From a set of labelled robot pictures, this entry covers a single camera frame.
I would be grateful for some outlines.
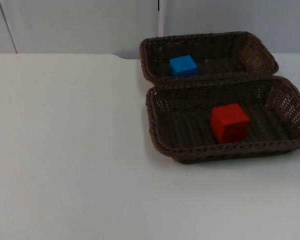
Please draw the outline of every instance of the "white table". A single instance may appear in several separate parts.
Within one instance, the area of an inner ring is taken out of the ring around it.
[[[300,90],[300,54],[275,54]],[[182,165],[139,60],[0,54],[0,240],[300,240],[300,150]]]

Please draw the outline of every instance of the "blue cube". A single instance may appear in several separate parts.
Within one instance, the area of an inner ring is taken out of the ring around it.
[[[198,67],[190,55],[170,59],[170,75],[189,77],[198,75]]]

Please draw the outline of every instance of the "wicker basket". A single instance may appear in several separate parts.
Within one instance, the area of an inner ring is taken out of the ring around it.
[[[191,55],[198,76],[172,77],[171,58]],[[279,69],[259,38],[249,32],[209,33],[145,39],[140,44],[144,77],[155,85],[272,75]]]
[[[250,118],[244,141],[217,144],[212,108],[238,103]],[[287,79],[259,76],[167,84],[146,95],[155,148],[183,164],[300,149],[300,93]]]

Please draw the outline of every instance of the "red cube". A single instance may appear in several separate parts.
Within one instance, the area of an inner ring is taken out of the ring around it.
[[[219,144],[245,139],[250,120],[238,104],[214,107],[210,127]]]

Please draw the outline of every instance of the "block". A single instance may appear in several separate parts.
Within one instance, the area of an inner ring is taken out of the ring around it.
[[[190,55],[170,59],[170,75],[190,77],[198,75],[198,67]]]
[[[219,144],[242,141],[246,138],[250,119],[238,104],[214,107],[210,122]]]

